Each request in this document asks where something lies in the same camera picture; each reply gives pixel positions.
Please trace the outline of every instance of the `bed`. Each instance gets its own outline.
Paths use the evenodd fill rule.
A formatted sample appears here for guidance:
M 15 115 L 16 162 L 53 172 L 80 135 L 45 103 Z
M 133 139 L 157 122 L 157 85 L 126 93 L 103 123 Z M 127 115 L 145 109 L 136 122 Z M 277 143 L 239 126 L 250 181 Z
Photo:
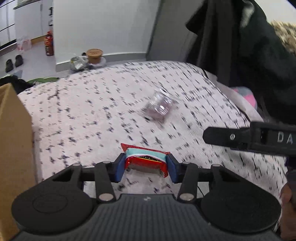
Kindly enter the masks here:
M 163 128 L 138 111 L 154 89 L 178 99 Z M 19 98 L 32 116 L 35 152 L 46 179 L 73 163 L 114 161 L 120 143 L 170 151 L 179 162 L 220 164 L 279 198 L 286 183 L 283 157 L 205 144 L 208 126 L 248 127 L 246 116 L 196 66 L 173 61 L 125 63 L 34 86 Z M 177 194 L 169 177 L 126 170 L 121 193 Z M 85 191 L 95 196 L 94 184 Z

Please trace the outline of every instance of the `cardboard box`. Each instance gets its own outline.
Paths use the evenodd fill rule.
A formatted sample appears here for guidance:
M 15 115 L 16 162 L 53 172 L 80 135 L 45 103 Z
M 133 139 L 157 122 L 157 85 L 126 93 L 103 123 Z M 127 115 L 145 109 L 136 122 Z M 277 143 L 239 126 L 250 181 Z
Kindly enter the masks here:
M 0 87 L 0 240 L 18 232 L 11 215 L 17 195 L 36 184 L 31 116 L 11 84 Z

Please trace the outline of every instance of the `white baseboard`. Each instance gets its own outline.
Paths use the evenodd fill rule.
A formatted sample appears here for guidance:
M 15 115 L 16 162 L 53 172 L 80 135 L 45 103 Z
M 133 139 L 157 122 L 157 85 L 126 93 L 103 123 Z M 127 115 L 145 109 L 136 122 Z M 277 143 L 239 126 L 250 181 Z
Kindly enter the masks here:
M 144 61 L 146 60 L 146 53 L 119 53 L 119 54 L 107 54 L 103 55 L 107 61 L 107 65 L 119 64 L 128 61 Z M 70 60 L 64 61 L 56 64 L 56 72 L 64 71 L 70 69 Z

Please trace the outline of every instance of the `bottle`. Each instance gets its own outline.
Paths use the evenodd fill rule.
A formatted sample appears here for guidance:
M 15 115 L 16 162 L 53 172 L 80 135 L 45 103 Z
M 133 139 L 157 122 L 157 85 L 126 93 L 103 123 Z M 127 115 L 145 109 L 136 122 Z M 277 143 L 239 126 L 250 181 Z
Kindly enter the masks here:
M 53 45 L 53 37 L 50 31 L 47 32 L 47 35 L 44 38 L 45 45 L 45 53 L 47 56 L 54 55 L 54 45 Z

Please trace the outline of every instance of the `plastic bag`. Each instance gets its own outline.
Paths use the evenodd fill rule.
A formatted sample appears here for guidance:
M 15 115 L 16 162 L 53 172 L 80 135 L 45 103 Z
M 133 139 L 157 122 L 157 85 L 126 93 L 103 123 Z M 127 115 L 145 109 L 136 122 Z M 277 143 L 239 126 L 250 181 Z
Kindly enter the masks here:
M 89 63 L 89 69 L 100 69 L 104 68 L 107 64 L 107 61 L 104 57 L 101 57 L 101 60 L 98 64 L 91 64 Z
M 170 94 L 161 89 L 155 90 L 150 101 L 141 109 L 140 114 L 144 118 L 163 124 L 176 103 L 178 102 Z
M 70 69 L 72 71 L 82 71 L 88 66 L 87 56 L 76 56 L 70 59 Z
M 17 49 L 20 53 L 23 53 L 32 48 L 31 39 L 28 36 L 22 36 L 21 38 L 17 39 Z

